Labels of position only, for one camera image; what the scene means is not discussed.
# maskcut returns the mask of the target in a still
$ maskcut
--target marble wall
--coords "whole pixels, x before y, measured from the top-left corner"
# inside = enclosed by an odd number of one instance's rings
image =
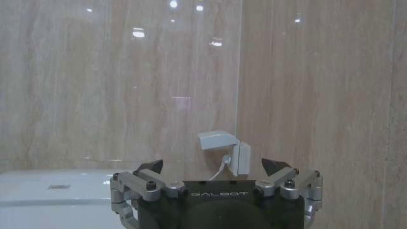
[[[405,9],[244,0],[237,134],[252,176],[261,157],[321,171],[316,229],[407,227]]]
[[[384,228],[407,228],[407,1],[395,1]]]
[[[208,178],[196,135],[235,132],[241,1],[0,5],[0,170],[163,158]]]
[[[313,228],[407,227],[403,0],[0,0],[0,172],[163,158],[221,129],[325,177]]]

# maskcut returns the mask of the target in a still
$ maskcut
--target wall outlet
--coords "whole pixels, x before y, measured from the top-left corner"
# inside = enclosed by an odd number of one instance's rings
[[[249,157],[251,157],[251,147],[244,142],[240,142],[233,147],[233,152],[231,154],[231,164],[228,168],[233,176],[248,175],[249,173]]]

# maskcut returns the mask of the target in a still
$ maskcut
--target screw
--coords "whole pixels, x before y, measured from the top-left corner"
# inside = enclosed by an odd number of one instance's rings
[[[285,186],[287,188],[295,188],[295,181],[293,181],[293,180],[287,180],[287,181],[284,182],[284,186]]]
[[[171,189],[181,189],[184,187],[184,182],[181,181],[175,181],[169,184]]]
[[[152,191],[157,188],[157,183],[155,183],[155,181],[149,181],[147,182],[147,185],[145,185],[145,189],[147,191]]]
[[[268,181],[265,181],[265,180],[257,181],[256,184],[259,184],[260,187],[263,187],[263,188],[272,187],[272,184]]]
[[[253,189],[253,194],[255,194],[256,197],[263,197],[264,192],[263,192],[263,190],[259,187],[256,187]]]
[[[180,191],[179,196],[185,198],[188,196],[188,194],[189,194],[188,190],[184,189],[183,191]]]
[[[117,180],[119,173],[113,174],[113,180]]]

